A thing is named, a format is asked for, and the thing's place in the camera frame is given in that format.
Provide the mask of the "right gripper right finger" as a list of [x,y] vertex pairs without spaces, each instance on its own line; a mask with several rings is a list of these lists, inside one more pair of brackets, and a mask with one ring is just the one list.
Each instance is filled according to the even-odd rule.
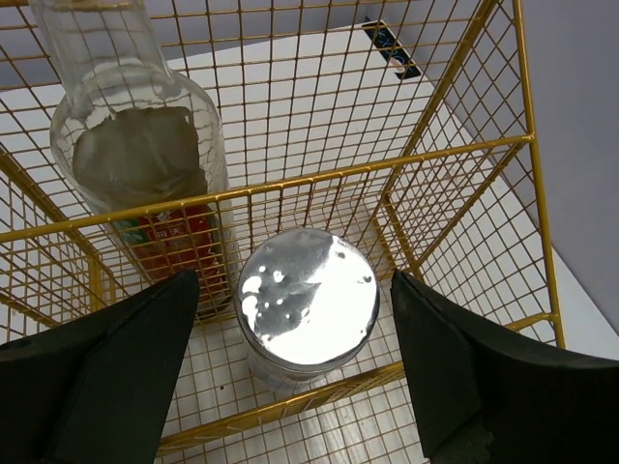
[[391,300],[433,463],[614,463],[618,363],[560,349],[395,272]]

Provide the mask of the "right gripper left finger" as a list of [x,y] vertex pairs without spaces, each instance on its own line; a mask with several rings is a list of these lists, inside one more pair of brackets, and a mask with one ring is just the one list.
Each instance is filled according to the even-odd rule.
[[153,462],[198,297],[185,270],[2,344],[2,462]]

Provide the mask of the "white jar blue label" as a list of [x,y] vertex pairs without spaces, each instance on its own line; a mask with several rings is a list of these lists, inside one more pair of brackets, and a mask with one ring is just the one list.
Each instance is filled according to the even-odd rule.
[[261,244],[244,264],[235,299],[250,372],[283,395],[353,360],[380,308],[365,255],[315,228],[286,230]]

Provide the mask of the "dark sauce glass bottle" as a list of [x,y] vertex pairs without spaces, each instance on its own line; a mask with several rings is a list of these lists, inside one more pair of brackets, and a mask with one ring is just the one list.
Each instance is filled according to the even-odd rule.
[[65,91],[49,130],[61,172],[97,215],[137,209],[108,229],[145,277],[192,269],[198,315],[227,310],[231,213],[189,204],[228,187],[214,102],[168,66],[142,2],[34,1],[31,10]]

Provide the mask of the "left blue table sticker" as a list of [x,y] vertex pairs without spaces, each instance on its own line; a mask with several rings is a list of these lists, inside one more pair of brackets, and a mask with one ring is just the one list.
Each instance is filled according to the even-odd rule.
[[366,22],[362,29],[399,80],[422,75],[409,52],[382,20]]

